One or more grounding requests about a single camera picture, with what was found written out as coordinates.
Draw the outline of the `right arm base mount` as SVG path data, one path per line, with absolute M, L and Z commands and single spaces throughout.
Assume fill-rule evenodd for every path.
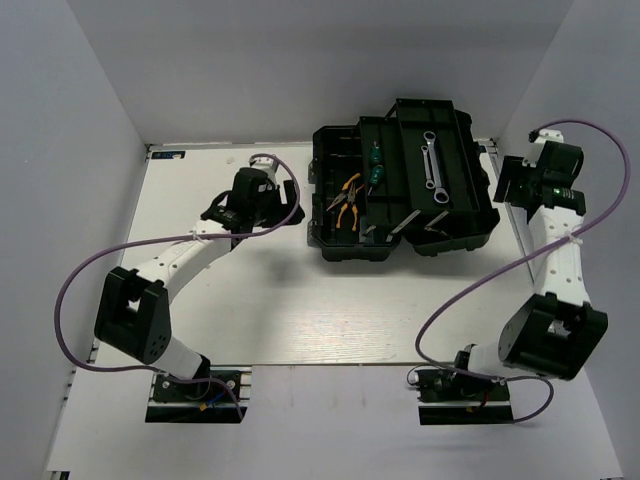
M 501 425 L 513 421 L 506 386 L 432 368 L 408 372 L 421 426 Z

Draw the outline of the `yellow black needle-nose pliers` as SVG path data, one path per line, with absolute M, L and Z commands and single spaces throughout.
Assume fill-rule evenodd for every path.
M 329 206 L 326 208 L 327 211 L 331 210 L 336 205 L 343 202 L 347 197 L 349 192 L 352 190 L 352 186 L 354 183 L 361 177 L 360 173 L 356 173 L 351 176 L 342 186 L 341 191 L 334 197 Z

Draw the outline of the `green stubby screwdriver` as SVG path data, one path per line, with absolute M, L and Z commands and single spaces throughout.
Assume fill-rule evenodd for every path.
M 371 145 L 369 161 L 372 165 L 378 165 L 381 163 L 381 150 L 377 141 L 374 141 Z
M 382 183 L 384 174 L 385 169 L 382 164 L 376 164 L 371 168 L 368 195 L 370 195 Z

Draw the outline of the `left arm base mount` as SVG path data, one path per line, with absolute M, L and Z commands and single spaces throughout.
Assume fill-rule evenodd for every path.
M 246 414 L 251 393 L 252 368 L 218 366 L 210 376 L 224 382 L 179 384 L 155 375 L 151 384 L 145 422 L 149 424 L 240 424 L 235 396 L 242 415 Z

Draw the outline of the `small silver wrench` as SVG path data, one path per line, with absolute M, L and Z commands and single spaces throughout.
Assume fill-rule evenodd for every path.
M 433 175 L 432 175 L 432 170 L 431 170 L 431 161 L 430 161 L 430 155 L 429 155 L 429 149 L 426 145 L 423 145 L 421 147 L 421 152 L 422 152 L 422 156 L 423 156 L 423 162 L 424 162 L 424 170 L 425 170 L 425 187 L 429 190 L 434 190 L 435 189 L 435 182 L 433 179 Z

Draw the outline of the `black plastic toolbox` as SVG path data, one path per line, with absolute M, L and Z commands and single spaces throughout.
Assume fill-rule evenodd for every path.
M 327 125 L 312 136 L 309 165 L 311 219 L 308 242 L 329 262 L 384 261 L 401 242 L 421 256 L 483 247 L 498 225 L 490 180 L 472 135 L 471 116 L 450 100 L 399 98 L 384 116 L 362 116 L 353 125 Z M 423 133 L 436 135 L 435 148 L 447 204 L 425 187 Z M 377 141 L 385 174 L 368 195 L 371 145 Z M 341 205 L 327 211 L 343 184 L 361 177 L 348 197 L 359 215 L 355 232 L 336 228 Z

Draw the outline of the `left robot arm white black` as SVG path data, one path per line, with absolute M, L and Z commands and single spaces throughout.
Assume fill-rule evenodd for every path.
M 243 240 L 301 222 L 300 187 L 295 177 L 278 183 L 278 164 L 241 168 L 231 189 L 214 198 L 191 232 L 171 240 L 153 259 L 132 269 L 116 267 L 106 276 L 94 335 L 146 368 L 177 380 L 188 398 L 211 387 L 209 360 L 172 333 L 170 307 L 178 293 L 214 261 Z

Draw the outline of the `long silver ratchet wrench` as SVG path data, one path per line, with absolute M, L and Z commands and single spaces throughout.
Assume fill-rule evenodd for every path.
M 439 163 L 437 152 L 435 148 L 436 135 L 432 131 L 425 131 L 423 138 L 426 142 L 426 146 L 429 149 L 431 170 L 433 179 L 435 182 L 435 189 L 433 191 L 433 199 L 438 204 L 447 204 L 449 202 L 449 194 L 443 186 L 442 178 L 440 175 Z

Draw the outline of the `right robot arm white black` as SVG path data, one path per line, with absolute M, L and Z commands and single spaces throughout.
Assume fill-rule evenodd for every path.
M 575 237 L 586 202 L 572 185 L 583 162 L 582 149 L 565 143 L 557 130 L 542 130 L 527 156 L 505 157 L 495 201 L 525 212 L 534 249 L 569 240 L 531 261 L 533 293 L 499 339 L 459 351 L 451 374 L 459 396 L 477 397 L 488 385 L 487 375 L 572 380 L 604 336 L 608 317 L 591 304 Z

